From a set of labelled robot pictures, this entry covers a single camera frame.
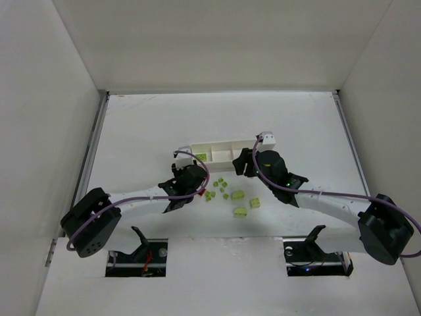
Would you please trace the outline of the green large duplo brick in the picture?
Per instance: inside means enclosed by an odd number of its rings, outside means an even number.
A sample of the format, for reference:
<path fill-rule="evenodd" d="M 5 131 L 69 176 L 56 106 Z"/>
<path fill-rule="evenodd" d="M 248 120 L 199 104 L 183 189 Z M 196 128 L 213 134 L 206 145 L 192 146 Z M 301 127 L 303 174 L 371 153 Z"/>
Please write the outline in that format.
<path fill-rule="evenodd" d="M 206 153 L 198 153 L 197 158 L 200 159 L 203 162 L 207 162 L 207 154 Z"/>

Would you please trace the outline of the pale green square duplo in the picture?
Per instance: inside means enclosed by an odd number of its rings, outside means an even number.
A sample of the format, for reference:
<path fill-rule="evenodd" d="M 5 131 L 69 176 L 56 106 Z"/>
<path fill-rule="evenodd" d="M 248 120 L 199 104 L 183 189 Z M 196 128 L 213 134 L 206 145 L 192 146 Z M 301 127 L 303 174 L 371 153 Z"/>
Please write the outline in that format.
<path fill-rule="evenodd" d="M 255 197 L 253 197 L 253 198 L 251 198 L 250 200 L 249 200 L 249 203 L 250 203 L 250 208 L 251 209 L 258 209 L 258 208 L 260 208 L 261 207 L 261 202 L 260 202 L 260 199 L 259 198 L 255 198 Z"/>

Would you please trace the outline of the pale green curved duplo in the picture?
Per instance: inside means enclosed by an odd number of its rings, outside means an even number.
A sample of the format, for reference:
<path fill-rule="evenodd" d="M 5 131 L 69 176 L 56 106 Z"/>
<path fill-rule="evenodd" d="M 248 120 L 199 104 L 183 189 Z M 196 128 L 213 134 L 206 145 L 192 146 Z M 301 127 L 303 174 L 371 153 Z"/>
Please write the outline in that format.
<path fill-rule="evenodd" d="M 231 199 L 233 201 L 243 199 L 245 197 L 245 192 L 243 190 L 234 191 L 231 194 Z"/>

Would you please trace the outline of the pale green arch duplo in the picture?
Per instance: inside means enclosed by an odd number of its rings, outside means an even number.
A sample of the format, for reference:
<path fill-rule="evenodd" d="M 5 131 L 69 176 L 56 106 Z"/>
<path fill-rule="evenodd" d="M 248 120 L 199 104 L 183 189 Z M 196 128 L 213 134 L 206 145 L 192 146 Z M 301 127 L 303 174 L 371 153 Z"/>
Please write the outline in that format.
<path fill-rule="evenodd" d="M 237 208 L 234 209 L 233 215 L 235 217 L 246 217 L 248 215 L 248 208 L 237 207 Z"/>

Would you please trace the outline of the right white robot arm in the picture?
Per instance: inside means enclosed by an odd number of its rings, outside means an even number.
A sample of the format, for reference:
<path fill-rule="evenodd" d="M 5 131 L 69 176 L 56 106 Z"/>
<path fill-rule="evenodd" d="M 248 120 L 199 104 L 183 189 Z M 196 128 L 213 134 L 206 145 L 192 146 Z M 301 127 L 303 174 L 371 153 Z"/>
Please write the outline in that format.
<path fill-rule="evenodd" d="M 367 253 L 376 261 L 394 265 L 414 231 L 420 230 L 409 214 L 385 195 L 376 197 L 327 192 L 303 176 L 287 170 L 284 160 L 272 150 L 244 148 L 232 162 L 237 175 L 258 177 L 274 197 L 300 209 L 310 209 L 350 225 L 334 232 L 320 224 L 297 243 L 299 261 L 321 260 L 335 252 Z"/>

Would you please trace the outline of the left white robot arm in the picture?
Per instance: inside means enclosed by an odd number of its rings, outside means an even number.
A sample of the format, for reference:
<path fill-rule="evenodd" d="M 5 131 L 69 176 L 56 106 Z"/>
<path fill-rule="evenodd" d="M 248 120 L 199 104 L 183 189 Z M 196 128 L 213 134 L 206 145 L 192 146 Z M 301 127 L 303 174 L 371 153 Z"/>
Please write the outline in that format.
<path fill-rule="evenodd" d="M 209 170 L 195 163 L 172 171 L 170 180 L 144 191 L 127 194 L 108 194 L 102 188 L 89 191 L 60 221 L 68 236 L 67 250 L 75 251 L 81 258 L 92 256 L 106 247 L 120 220 L 181 209 L 209 181 Z"/>

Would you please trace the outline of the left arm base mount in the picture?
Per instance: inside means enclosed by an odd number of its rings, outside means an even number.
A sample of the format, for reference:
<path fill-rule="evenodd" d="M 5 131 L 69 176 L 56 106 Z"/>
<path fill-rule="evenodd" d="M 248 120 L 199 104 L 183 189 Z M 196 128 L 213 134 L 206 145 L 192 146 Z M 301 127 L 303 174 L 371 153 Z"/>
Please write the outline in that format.
<path fill-rule="evenodd" d="M 168 240 L 147 239 L 138 227 L 132 226 L 131 229 L 137 234 L 139 246 L 132 253 L 110 251 L 105 276 L 116 278 L 165 277 Z"/>

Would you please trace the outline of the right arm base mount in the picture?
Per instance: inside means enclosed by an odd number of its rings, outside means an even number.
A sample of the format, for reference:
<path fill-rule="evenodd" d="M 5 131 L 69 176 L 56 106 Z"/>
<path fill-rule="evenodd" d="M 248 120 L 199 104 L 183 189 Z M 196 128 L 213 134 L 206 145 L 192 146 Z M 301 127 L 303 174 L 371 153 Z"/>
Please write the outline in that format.
<path fill-rule="evenodd" d="M 325 225 L 318 225 L 307 236 L 283 239 L 289 277 L 349 277 L 352 274 L 354 267 L 348 253 L 326 253 L 316 244 L 318 235 L 325 229 Z"/>

